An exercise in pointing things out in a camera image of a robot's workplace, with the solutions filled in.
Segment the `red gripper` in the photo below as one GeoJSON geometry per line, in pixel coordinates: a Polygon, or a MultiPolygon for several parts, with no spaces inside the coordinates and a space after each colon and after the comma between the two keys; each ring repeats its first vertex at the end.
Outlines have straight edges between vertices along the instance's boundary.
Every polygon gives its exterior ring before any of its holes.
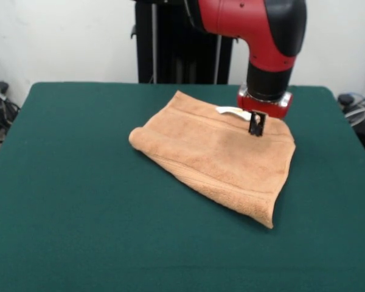
{"type": "Polygon", "coordinates": [[[285,92],[277,101],[265,101],[253,98],[248,93],[246,85],[241,85],[237,93],[237,105],[239,108],[251,112],[249,123],[249,133],[262,136],[266,115],[277,119],[283,119],[290,109],[293,101],[293,95],[285,92]]]}

